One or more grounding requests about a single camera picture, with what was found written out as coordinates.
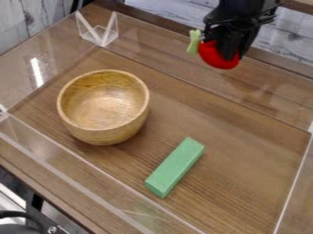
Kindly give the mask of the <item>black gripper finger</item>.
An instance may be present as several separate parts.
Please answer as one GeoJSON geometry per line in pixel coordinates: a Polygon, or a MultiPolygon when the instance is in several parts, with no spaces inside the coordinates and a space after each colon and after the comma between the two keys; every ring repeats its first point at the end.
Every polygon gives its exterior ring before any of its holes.
{"type": "Polygon", "coordinates": [[[255,27],[251,30],[244,32],[244,37],[241,40],[241,44],[240,44],[240,57],[244,58],[244,56],[247,55],[249,48],[253,44],[253,41],[256,40],[256,37],[259,36],[262,28],[260,27],[255,27]]]}
{"type": "Polygon", "coordinates": [[[243,34],[237,31],[224,29],[219,39],[219,51],[225,60],[231,61],[236,57],[236,52],[241,44],[243,34]]]}

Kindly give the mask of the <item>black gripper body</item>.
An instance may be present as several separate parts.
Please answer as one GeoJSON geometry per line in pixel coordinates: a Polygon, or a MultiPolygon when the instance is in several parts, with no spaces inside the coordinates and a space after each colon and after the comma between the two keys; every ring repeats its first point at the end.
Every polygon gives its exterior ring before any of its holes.
{"type": "Polygon", "coordinates": [[[224,29],[245,32],[276,19],[282,0],[220,0],[204,17],[204,40],[219,39],[224,29]]]}

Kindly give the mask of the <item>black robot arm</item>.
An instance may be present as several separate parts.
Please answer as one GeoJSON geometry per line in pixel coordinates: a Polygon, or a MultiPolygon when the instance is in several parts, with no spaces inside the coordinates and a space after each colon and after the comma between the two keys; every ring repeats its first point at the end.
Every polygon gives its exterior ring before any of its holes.
{"type": "Polygon", "coordinates": [[[219,6],[204,17],[204,41],[216,41],[221,57],[241,59],[264,25],[278,17],[283,0],[220,0],[219,6]]]}

